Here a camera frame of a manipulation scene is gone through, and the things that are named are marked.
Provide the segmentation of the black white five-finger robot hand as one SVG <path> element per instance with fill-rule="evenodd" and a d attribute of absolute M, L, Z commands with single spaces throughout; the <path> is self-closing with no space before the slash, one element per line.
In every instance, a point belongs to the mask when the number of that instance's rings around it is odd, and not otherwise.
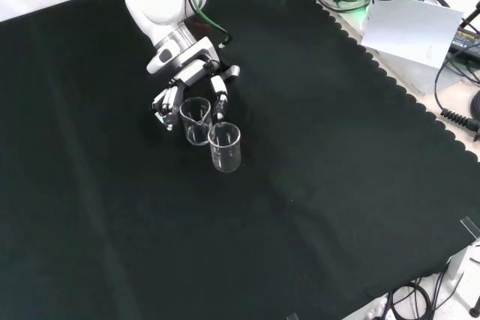
<path fill-rule="evenodd" d="M 228 91 L 226 81 L 240 74 L 240 67 L 227 67 L 221 63 L 212 42 L 204 37 L 186 49 L 174 40 L 168 40 L 146 67 L 150 74 L 163 73 L 169 82 L 167 87 L 153 100 L 151 108 L 159 122 L 167 130 L 178 123 L 184 92 L 196 82 L 208 77 L 216 96 L 213 114 L 218 120 L 226 117 Z"/>

